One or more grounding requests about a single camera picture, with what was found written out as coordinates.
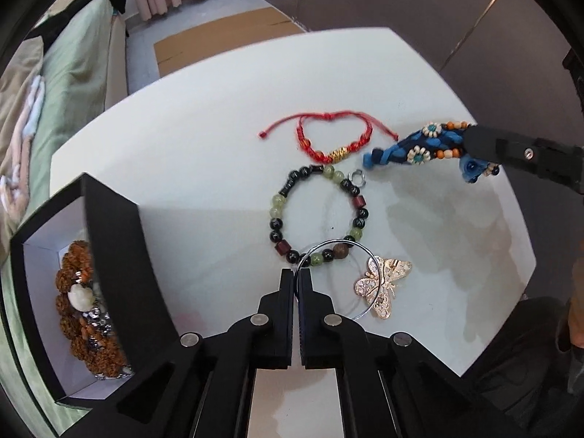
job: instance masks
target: red string bracelet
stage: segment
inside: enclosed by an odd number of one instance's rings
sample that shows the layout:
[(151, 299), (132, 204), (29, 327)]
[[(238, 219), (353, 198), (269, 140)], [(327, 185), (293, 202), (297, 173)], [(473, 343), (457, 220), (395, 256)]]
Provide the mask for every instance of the red string bracelet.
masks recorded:
[[(317, 120), (325, 120), (325, 121), (331, 122), (337, 118), (343, 118), (345, 116), (350, 116), (350, 115), (353, 115), (353, 116), (356, 116), (357, 118), (360, 118), (367, 125), (366, 130), (363, 132), (363, 134), (361, 134), (361, 136), (359, 137), (359, 139), (357, 141), (349, 143), (347, 146), (342, 146), (342, 147), (332, 151), (331, 153), (328, 153), (328, 155), (325, 155), (322, 151), (314, 151), (312, 149), (312, 147), (311, 147), (312, 143), (310, 142), (310, 140), (308, 138), (306, 138), (304, 136), (303, 124), (306, 121), (306, 119), (314, 118)], [(377, 128), (382, 130), (387, 135), (391, 136), (395, 141), (398, 141), (398, 135), (395, 132), (393, 132), (392, 130), (390, 130), (389, 128), (387, 128), (383, 123), (381, 123), (374, 116), (368, 115), (364, 112), (353, 112), (351, 110), (342, 110), (340, 112), (332, 112), (332, 113), (325, 112), (325, 113), (321, 113), (321, 114), (311, 113), (311, 112), (303, 112), (303, 113), (299, 113), (296, 115), (290, 115), (290, 116), (287, 116), (285, 118), (281, 118), (280, 120), (274, 122), (272, 125), (270, 125), (268, 128), (266, 128), (266, 130), (259, 132), (258, 136), (260, 138), (266, 138), (268, 136), (268, 133), (270, 131), (272, 131), (275, 127), (277, 127), (278, 125), (280, 125), (284, 122), (287, 122), (288, 120), (292, 120), (293, 118), (299, 119), (298, 125), (296, 126), (296, 135), (298, 137), (298, 143), (300, 145), (300, 148), (303, 151), (305, 151), (306, 154), (308, 156), (310, 156), (310, 158), (312, 158), (317, 163), (323, 163), (326, 165), (330, 165), (332, 163), (338, 163), (343, 158), (347, 157), (349, 155), (349, 153), (356, 153), (363, 146), (368, 144), (369, 140), (371, 139), (371, 135), (373, 133), (373, 125), (375, 125)]]

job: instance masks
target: green bed sheet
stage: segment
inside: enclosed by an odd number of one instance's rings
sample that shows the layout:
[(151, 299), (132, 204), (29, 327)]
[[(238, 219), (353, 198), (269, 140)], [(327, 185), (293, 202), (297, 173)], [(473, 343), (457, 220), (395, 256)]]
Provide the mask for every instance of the green bed sheet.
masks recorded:
[[(113, 8), (109, 0), (93, 0), (71, 20), (47, 51), (42, 74), (46, 98), (30, 159), (30, 204), (23, 222), (49, 199), (53, 153), (104, 111), (107, 52)], [(37, 401), (58, 434), (86, 412), (54, 403), (34, 364), (16, 307), (10, 258), (0, 269), (6, 320), (18, 359)], [(18, 374), (4, 328), (0, 328), (0, 383), (36, 437), (52, 437)]]

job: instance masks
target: red bead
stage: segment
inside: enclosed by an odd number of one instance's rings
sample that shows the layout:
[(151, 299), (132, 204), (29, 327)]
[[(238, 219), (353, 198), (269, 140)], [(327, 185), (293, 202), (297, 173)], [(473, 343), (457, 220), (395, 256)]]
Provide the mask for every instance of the red bead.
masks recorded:
[(365, 198), (363, 196), (357, 196), (353, 198), (353, 206), (355, 209), (365, 207), (366, 205), (367, 203), (365, 202)]
[(285, 239), (279, 241), (274, 246), (274, 248), (276, 249), (276, 252), (278, 252), (280, 255), (286, 255), (290, 250), (292, 250), (292, 247), (290, 247), (290, 244), (286, 242)]

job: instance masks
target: black box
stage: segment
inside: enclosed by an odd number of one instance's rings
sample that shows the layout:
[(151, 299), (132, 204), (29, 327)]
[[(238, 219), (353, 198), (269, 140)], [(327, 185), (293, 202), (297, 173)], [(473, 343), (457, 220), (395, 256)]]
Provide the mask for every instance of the black box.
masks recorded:
[(178, 333), (154, 276), (138, 206), (88, 174), (43, 204), (11, 240), (20, 320), (40, 375), (55, 402), (91, 408), (126, 379), (97, 380), (70, 352), (55, 308), (60, 254), (86, 237), (93, 282), (134, 372)]

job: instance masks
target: beaded bracelet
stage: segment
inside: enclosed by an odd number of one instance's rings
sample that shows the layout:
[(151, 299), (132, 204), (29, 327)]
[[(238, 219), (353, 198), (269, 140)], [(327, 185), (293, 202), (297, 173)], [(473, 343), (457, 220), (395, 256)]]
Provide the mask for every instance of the beaded bracelet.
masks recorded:
[(412, 133), (386, 150), (375, 148), (363, 155), (363, 166), (387, 165), (389, 162), (410, 165), (423, 165), (432, 159), (459, 158), (458, 166), (462, 178), (467, 183), (475, 183), (478, 177), (499, 173), (499, 165), (472, 158), (465, 153), (464, 131), (471, 127), (467, 122), (430, 123)]
[[(293, 170), (288, 174), (288, 180), (284, 187), (272, 198), (272, 208), (270, 209), (270, 240), (275, 243), (275, 249), (280, 255), (286, 255), (288, 263), (296, 264), (305, 254), (300, 255), (297, 250), (293, 250), (290, 244), (282, 236), (282, 208), (286, 203), (288, 193), (299, 180), (306, 180), (311, 174), (322, 174), (325, 178), (340, 185), (341, 189), (352, 197), (353, 206), (357, 209), (357, 215), (353, 220), (353, 228), (344, 237), (345, 240), (358, 242), (363, 236), (365, 219), (369, 217), (369, 211), (365, 209), (365, 199), (361, 196), (361, 190), (355, 186), (341, 171), (335, 170), (332, 165), (310, 165), (303, 166), (299, 170)], [(335, 260), (335, 258), (345, 258), (349, 254), (352, 245), (337, 243), (332, 249), (324, 249), (322, 253), (308, 255), (302, 264), (303, 267), (322, 265), (323, 262)]]
[[(325, 155), (322, 151), (314, 151), (312, 148), (311, 141), (304, 136), (304, 127), (303, 124), (308, 118), (314, 118), (317, 120), (326, 120), (326, 121), (333, 121), (337, 118), (343, 118), (345, 116), (356, 116), (365, 122), (367, 125), (366, 130), (361, 134), (358, 140), (349, 143), (347, 146), (341, 146), (340, 148), (333, 150), (332, 152)], [(342, 110), (340, 112), (333, 112), (333, 113), (300, 113), (295, 115), (290, 115), (285, 118), (274, 122), (264, 131), (258, 133), (260, 138), (265, 138), (268, 136), (268, 133), (273, 130), (278, 125), (282, 124), (283, 122), (287, 122), (288, 120), (292, 120), (293, 118), (298, 118), (298, 125), (296, 126), (296, 136), (298, 137), (298, 143), (300, 148), (312, 158), (317, 163), (324, 163), (325, 165), (330, 165), (332, 163), (338, 163), (351, 153), (358, 152), (363, 146), (369, 143), (371, 139), (371, 135), (373, 133), (373, 125), (378, 127), (380, 130), (385, 132), (387, 135), (391, 136), (395, 141), (398, 141), (398, 135), (387, 128), (383, 123), (381, 123), (377, 118), (374, 116), (368, 115), (364, 112), (353, 112), (351, 110)]]

